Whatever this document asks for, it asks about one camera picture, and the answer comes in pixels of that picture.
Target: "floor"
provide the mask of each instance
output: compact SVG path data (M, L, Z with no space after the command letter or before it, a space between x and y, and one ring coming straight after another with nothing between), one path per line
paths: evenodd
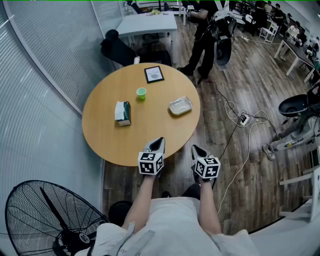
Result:
M193 35L196 25L182 24L182 17L176 16L178 25L178 64L185 66L191 56ZM158 198L163 191L172 196L180 196L193 183L190 148L193 144L205 147L219 157L229 140L235 125L228 119L224 109L224 99L211 82L216 82L218 89L227 99L236 104L236 108L246 109L248 113L262 110L267 113L277 133L282 131L281 124L286 119L278 112L279 104L286 98L304 94L309 86L303 83L305 77L302 68L295 68L286 76L294 61L290 53L286 62L274 59L280 39L275 45L246 42L240 36L240 29L235 30L231 60L226 70L213 66L207 81L203 81L197 91L201 102L198 125L190 140L174 155L166 158L161 178L155 182L152 197ZM248 38L262 41L256 35ZM161 40L156 47L169 47L169 37ZM141 42L136 40L136 48ZM285 129L290 121L283 125ZM221 158L221 170L213 189L217 208L226 188L236 172L241 168L248 155L248 135L250 127L237 128ZM250 134L249 159L230 185L219 212L222 230L232 235L239 230L249 232L259 229L279 218L280 211L292 211L298 207L303 196L311 195L309 181L289 185L285 190L279 181L302 175L302 171L311 167L309 152L315 144L301 145L276 154L275 161L269 161L262 152L262 145L270 143L275 136L270 123L258 124ZM109 207L120 200L133 201L142 183L137 167L118 166L107 162L105 166L103 210L108 214Z

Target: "office desk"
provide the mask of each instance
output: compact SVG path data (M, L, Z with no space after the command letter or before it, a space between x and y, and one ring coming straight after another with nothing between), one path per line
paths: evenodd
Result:
M289 49L293 52L293 54L295 55L295 60L293 61L291 67L289 68L289 70L287 71L287 73L285 74L286 76L289 76L289 74L291 73L291 71L294 69L294 67L297 65L298 61L302 61L305 64L307 64L308 66L310 66L312 68L312 70L310 71L310 73L305 77L305 79L303 80L303 82L306 82L310 79L312 73L315 71L316 67L315 65L311 62L311 60L307 57L306 53L304 52L302 47L297 47L294 44L288 42L286 39L283 39L281 41L281 44L278 48L278 50L276 51L276 54L274 55L274 58L276 59L279 55L280 50L282 49L282 46L286 45L289 47Z
M163 81L147 83L145 68L160 66ZM138 88L146 98L137 98ZM186 96L192 110L174 116L171 101ZM117 101L131 106L131 125L115 121ZM165 138L165 157L178 151L191 137L200 117L200 99L195 86L173 67L140 63L118 69L104 78L89 95L82 115L83 135L92 150L103 159L121 166L137 166L138 154L146 143Z
M166 33L170 32L170 55L172 63L177 63L176 57L176 34L177 23L172 12L161 12L158 15L150 15L142 13L129 15L123 18L120 25L117 27L119 38L130 37L135 35L143 35L149 33Z

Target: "white desk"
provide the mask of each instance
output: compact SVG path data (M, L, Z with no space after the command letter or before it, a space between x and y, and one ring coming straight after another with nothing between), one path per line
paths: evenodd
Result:
M149 33L166 33L170 32L171 46L170 53L172 63L177 63L176 57L176 34L177 23L173 13L168 12L163 14L150 15L149 13L129 15L123 18L120 25L117 27L119 37L130 37L135 35L143 35Z

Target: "green cup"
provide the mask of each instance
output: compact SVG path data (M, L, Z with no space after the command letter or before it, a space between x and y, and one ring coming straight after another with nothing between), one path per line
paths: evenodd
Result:
M143 87L136 90L136 94L139 96L140 100L146 99L146 93L147 93L147 89Z

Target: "white shirt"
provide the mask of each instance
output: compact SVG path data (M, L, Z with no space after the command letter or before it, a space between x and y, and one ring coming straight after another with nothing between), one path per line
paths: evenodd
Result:
M311 40L310 46L312 48L315 47L316 44L319 44L319 41L315 37L311 38L310 40Z
M265 5L264 5L264 9L265 9L265 11L266 11L267 13L271 13L272 6L269 5L269 4L265 4Z
M124 256L147 231L155 232L136 255L139 256L258 256L246 230L229 236L209 236L198 222L200 201L190 197L151 200L149 218L144 228L131 236L118 251ZM111 223L97 228L92 256L105 256L127 230ZM75 256L86 256L88 249Z
M291 27L289 27L289 28L287 29L286 32L288 32L288 33L290 34L290 36L289 36L289 38L288 38L288 41L289 41L290 43L292 43L292 44L295 44L296 42L295 42L294 38L296 38L297 35L299 35L299 29L298 29L298 28L295 28L295 26L292 25Z

